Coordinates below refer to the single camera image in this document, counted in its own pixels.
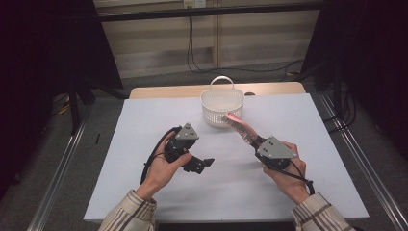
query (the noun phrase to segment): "wall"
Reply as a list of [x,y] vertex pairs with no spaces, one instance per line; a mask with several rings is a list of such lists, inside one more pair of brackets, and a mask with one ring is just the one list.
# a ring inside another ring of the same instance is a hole
[[[94,0],[99,13],[182,9],[183,1]],[[282,4],[277,0],[208,0],[207,7]],[[201,16],[192,19],[195,62],[202,68],[286,62],[305,56],[319,11]],[[104,22],[122,78],[185,71],[188,18]]]

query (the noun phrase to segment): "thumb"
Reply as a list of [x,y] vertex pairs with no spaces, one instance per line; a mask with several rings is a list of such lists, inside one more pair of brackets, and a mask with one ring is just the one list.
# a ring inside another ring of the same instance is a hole
[[177,168],[185,165],[189,160],[191,160],[191,158],[192,158],[192,154],[191,153],[186,153],[186,154],[182,155],[181,157],[179,157],[176,161],[171,163],[171,165],[177,169]]

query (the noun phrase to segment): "hand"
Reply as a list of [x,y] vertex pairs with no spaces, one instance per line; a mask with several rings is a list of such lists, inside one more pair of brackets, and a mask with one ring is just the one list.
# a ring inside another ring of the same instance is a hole
[[192,157],[192,154],[187,153],[179,157],[175,162],[169,163],[165,156],[165,146],[167,141],[174,136],[175,132],[169,133],[155,153],[155,159],[147,172],[146,179],[136,190],[136,195],[144,200],[151,200],[154,193],[164,187],[173,177],[176,170],[185,165]]
[[[282,141],[286,146],[288,146],[294,153],[299,156],[297,151],[297,146],[293,143]],[[285,169],[287,172],[295,175],[299,175],[296,167],[293,165],[295,164],[302,175],[304,176],[306,173],[306,163],[301,161],[299,158],[293,158],[292,163]],[[267,168],[263,165],[264,173],[270,176],[278,186],[279,190],[287,195],[296,205],[302,203],[305,199],[309,197],[309,194],[306,191],[306,184],[298,179],[295,179],[291,176],[282,174],[278,171],[272,170]]]

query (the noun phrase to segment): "plaid sleeve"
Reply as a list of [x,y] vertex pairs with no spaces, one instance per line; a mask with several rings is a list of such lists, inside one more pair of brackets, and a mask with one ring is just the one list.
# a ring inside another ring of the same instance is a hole
[[354,230],[321,194],[311,195],[293,209],[296,230]]
[[129,191],[103,220],[100,231],[154,230],[156,201],[148,202]]

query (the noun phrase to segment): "white tabletop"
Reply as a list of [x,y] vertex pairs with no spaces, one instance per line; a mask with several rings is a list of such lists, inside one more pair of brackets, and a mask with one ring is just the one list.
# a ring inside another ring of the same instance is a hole
[[[296,143],[313,180],[345,218],[367,218],[344,164],[309,94],[247,96],[242,119],[259,135]],[[201,174],[181,168],[158,192],[157,222],[243,222],[292,220],[294,204],[262,172],[255,150],[232,129],[215,128],[192,98],[126,100],[85,220],[101,221],[140,184],[143,163],[171,127],[190,122],[199,140],[190,152],[215,158]]]

